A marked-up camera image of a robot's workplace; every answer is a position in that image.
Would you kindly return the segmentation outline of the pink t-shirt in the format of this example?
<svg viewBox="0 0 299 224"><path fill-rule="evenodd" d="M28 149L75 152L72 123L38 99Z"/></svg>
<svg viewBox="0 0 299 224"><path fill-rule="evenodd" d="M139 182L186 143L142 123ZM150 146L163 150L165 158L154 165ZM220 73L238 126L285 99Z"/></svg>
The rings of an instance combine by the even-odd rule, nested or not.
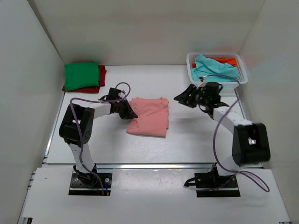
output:
<svg viewBox="0 0 299 224"><path fill-rule="evenodd" d="M165 138L169 128L169 101L166 98L133 98L129 102L137 118L127 128L127 133Z"/></svg>

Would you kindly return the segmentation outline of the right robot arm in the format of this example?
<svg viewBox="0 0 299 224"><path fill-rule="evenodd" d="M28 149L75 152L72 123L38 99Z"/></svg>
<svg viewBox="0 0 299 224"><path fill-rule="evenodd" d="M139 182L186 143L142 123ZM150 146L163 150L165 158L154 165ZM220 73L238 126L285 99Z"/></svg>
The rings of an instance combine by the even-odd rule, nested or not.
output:
<svg viewBox="0 0 299 224"><path fill-rule="evenodd" d="M229 157L220 161L215 157L216 164L209 176L210 183L220 187L226 182L226 176L242 173L245 165L258 164L271 158L266 126L244 119L231 110L231 106L222 102L220 92L223 86L217 82L207 82L195 86L190 84L174 100L190 108L199 107L233 135L232 150Z"/></svg>

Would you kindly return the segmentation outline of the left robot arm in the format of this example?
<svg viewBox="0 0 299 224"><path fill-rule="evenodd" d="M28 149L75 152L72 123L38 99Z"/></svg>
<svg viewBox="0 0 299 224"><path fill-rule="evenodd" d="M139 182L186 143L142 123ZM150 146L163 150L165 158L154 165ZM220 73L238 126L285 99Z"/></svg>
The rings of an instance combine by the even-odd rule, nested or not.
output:
<svg viewBox="0 0 299 224"><path fill-rule="evenodd" d="M71 99L59 128L59 136L70 147L76 163L75 170L82 173L81 180L86 185L92 186L98 179L98 174L95 171L96 165L91 157L88 144L94 120L114 113L119 114L120 118L124 120L135 119L138 115L126 99L120 101L82 99L83 102L90 103L90 106L78 105L74 103L75 100L80 100L80 98Z"/></svg>

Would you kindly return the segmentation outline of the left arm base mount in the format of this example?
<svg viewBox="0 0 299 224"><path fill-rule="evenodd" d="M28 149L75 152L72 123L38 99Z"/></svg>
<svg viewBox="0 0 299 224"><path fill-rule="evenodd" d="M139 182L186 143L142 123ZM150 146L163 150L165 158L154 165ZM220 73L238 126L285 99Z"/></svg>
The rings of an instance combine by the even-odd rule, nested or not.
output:
<svg viewBox="0 0 299 224"><path fill-rule="evenodd" d="M90 173L82 173L73 166L69 193L71 196L110 196L112 173L98 173L96 167L92 170L101 179Z"/></svg>

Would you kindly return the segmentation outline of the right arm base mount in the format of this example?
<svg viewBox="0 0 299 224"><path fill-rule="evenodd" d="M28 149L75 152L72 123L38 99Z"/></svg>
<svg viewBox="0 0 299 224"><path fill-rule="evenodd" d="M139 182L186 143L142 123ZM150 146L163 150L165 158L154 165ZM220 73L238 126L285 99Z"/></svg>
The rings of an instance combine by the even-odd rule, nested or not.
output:
<svg viewBox="0 0 299 224"><path fill-rule="evenodd" d="M184 183L184 187L196 188L197 198L240 197L235 175L220 176L216 165L210 171L197 172Z"/></svg>

